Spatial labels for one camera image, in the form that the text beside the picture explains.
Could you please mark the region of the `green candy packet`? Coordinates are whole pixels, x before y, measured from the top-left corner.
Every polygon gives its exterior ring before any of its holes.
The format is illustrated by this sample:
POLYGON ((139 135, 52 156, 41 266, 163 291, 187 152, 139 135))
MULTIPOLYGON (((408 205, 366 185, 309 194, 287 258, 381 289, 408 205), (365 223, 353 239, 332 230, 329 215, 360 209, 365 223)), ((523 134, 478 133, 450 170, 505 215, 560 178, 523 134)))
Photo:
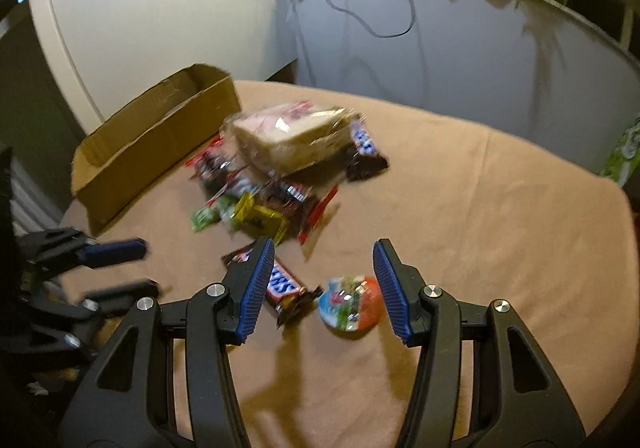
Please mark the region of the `green candy packet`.
POLYGON ((202 231, 218 223, 223 223, 229 231, 233 231, 233 219, 237 203, 238 199, 228 195, 222 195, 215 200, 208 201, 206 205, 192 213, 192 231, 202 231))

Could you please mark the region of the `yellow candy packet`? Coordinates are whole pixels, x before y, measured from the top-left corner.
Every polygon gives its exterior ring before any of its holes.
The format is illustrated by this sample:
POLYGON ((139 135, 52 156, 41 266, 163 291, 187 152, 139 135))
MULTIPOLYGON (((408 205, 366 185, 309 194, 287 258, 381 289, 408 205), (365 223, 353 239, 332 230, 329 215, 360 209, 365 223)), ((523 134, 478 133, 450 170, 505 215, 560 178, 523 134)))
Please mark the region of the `yellow candy packet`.
POLYGON ((231 222, 236 228, 255 237, 269 237, 278 245, 288 231, 288 220, 279 211, 256 202, 251 193, 244 193, 235 205, 231 222))

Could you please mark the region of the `red dark snack packet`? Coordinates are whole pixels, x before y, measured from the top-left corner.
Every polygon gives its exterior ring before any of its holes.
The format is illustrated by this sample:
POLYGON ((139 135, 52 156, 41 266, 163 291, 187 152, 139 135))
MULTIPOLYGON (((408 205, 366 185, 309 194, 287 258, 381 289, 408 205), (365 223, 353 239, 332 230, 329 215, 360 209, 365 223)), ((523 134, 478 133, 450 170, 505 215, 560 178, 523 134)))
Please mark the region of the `red dark snack packet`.
POLYGON ((192 168, 192 179, 197 179, 209 197, 218 194, 230 183, 241 164, 224 148, 224 138, 216 134, 209 144, 184 164, 192 168))

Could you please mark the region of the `kinder egg snack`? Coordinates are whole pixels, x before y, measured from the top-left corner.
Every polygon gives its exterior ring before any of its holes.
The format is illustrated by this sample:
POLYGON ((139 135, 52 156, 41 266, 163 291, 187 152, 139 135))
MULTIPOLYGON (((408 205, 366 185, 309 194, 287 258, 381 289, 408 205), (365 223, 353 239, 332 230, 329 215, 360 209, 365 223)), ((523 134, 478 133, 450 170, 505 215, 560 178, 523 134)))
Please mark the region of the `kinder egg snack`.
POLYGON ((344 333, 359 333, 374 327, 385 311, 382 292, 373 277, 334 277, 318 301, 324 324, 344 333))

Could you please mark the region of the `red clear snack packet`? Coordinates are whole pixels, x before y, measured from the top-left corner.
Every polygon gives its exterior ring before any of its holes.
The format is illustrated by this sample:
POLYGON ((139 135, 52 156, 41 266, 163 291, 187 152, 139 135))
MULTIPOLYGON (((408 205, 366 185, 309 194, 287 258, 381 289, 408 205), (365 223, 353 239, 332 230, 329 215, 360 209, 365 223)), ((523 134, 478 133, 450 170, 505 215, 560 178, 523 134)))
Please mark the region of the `red clear snack packet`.
POLYGON ((297 234, 297 240, 301 246, 303 246, 303 244, 308 240, 311 232, 318 226, 322 220, 323 214, 326 212, 326 208, 337 193, 338 185, 333 185, 329 191, 321 199, 318 199, 305 214, 297 234))

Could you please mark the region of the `snickers bar dark wrapper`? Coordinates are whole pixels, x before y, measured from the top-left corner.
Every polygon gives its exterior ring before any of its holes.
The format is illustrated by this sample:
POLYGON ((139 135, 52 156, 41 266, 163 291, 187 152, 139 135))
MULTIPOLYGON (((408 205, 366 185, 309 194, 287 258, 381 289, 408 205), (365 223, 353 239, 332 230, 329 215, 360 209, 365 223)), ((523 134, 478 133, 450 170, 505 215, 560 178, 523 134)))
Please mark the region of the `snickers bar dark wrapper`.
POLYGON ((386 171, 390 164, 369 133, 363 116, 349 123, 350 143, 345 151, 345 172, 349 182, 371 179, 386 171))

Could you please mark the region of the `brown cardboard box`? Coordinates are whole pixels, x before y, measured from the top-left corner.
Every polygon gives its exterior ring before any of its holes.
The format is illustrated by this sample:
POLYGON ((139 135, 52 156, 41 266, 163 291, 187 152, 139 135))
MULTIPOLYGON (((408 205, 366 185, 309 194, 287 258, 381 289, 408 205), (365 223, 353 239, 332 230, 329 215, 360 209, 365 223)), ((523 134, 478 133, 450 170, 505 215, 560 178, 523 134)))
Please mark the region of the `brown cardboard box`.
POLYGON ((102 231, 240 110, 228 72, 194 64, 115 112, 73 158, 72 194, 85 207, 90 229, 102 231))

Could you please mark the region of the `white cabinet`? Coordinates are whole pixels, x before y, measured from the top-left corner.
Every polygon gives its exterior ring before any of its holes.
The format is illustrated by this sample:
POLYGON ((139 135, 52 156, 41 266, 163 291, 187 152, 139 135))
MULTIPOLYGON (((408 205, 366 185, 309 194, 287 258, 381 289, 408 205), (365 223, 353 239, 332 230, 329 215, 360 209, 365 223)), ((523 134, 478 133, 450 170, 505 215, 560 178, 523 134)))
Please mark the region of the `white cabinet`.
POLYGON ((53 78, 82 130, 196 63, 288 80, 284 0, 28 0, 53 78))

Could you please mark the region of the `green printed bag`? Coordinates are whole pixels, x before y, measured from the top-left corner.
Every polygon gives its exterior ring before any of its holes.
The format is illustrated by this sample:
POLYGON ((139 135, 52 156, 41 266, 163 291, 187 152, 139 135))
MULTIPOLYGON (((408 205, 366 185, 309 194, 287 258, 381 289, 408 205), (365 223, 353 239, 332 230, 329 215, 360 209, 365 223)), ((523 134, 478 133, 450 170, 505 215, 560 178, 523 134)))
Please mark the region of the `green printed bag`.
POLYGON ((623 187, 639 167, 640 117, 627 127, 599 175, 623 187))

